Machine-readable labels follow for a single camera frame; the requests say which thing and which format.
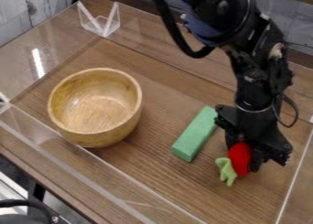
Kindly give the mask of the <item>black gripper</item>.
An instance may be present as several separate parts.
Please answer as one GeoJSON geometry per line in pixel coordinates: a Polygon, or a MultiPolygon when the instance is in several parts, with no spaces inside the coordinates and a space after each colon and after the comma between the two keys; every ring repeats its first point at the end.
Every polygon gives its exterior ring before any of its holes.
{"type": "Polygon", "coordinates": [[[273,111],[247,112],[223,104],[216,106],[216,111],[216,124],[225,131],[228,149],[237,142],[245,142],[251,147],[249,171],[257,172],[269,160],[285,166],[291,161],[293,146],[277,127],[273,111]]]}

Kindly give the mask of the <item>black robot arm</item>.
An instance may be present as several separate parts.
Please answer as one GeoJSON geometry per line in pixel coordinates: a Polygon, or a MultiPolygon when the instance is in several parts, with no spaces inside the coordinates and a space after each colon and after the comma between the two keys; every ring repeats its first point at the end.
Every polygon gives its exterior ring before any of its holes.
{"type": "Polygon", "coordinates": [[[279,127],[281,105],[292,104],[285,90],[293,85],[288,42],[276,22],[260,10],[256,0],[178,0],[184,26],[204,47],[194,51],[188,44],[170,6],[152,0],[166,29],[181,51],[194,59],[217,48],[231,59],[236,93],[232,106],[216,107],[216,124],[225,131],[229,150],[243,143],[248,151],[239,155],[245,171],[256,172],[264,163],[287,165],[293,146],[279,127]]]}

